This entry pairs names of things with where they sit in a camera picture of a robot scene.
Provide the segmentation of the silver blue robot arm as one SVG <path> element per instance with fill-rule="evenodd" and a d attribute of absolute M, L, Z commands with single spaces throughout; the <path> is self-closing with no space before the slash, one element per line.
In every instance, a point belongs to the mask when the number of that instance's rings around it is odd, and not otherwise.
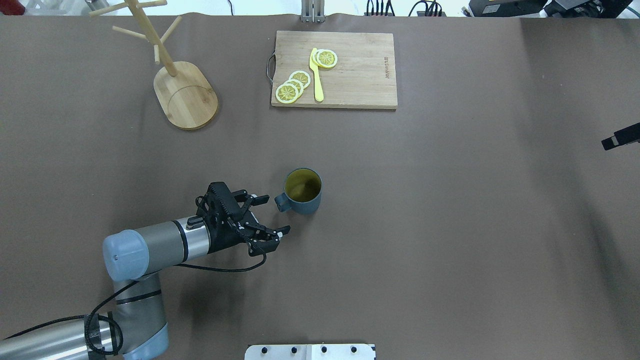
<path fill-rule="evenodd" d="M 61 317 L 3 339 L 3 360 L 151 360 L 169 347 L 169 323 L 159 274 L 170 267 L 194 269 L 191 260 L 236 245 L 249 256 L 275 251 L 290 226 L 260 224 L 251 207 L 269 201 L 246 190 L 210 183 L 195 200 L 196 213 L 103 240 L 105 267 L 114 294 L 90 313 Z"/>

